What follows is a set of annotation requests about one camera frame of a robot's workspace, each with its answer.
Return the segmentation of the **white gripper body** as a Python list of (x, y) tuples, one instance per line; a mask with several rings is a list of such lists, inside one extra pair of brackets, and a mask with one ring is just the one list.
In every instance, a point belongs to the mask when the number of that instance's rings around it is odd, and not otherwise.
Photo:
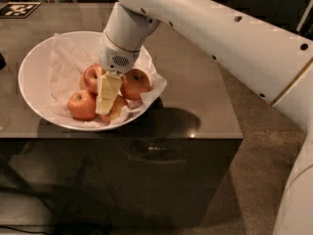
[(107, 71), (126, 73), (139, 57), (139, 51), (123, 50), (114, 45), (105, 33), (100, 38), (99, 64)]

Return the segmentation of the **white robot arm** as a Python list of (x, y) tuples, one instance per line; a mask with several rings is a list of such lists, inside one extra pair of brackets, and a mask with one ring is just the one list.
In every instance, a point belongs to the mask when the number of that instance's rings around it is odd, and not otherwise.
[(117, 0), (100, 62), (129, 71), (158, 23), (170, 25), (306, 134), (273, 235), (313, 235), (313, 41), (211, 0)]

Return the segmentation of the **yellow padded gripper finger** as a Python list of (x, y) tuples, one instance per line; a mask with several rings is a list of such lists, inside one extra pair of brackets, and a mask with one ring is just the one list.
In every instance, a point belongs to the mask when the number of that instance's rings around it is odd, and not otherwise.
[(98, 95), (96, 98), (96, 113), (107, 115), (119, 93), (122, 81), (114, 71), (108, 71), (98, 79)]

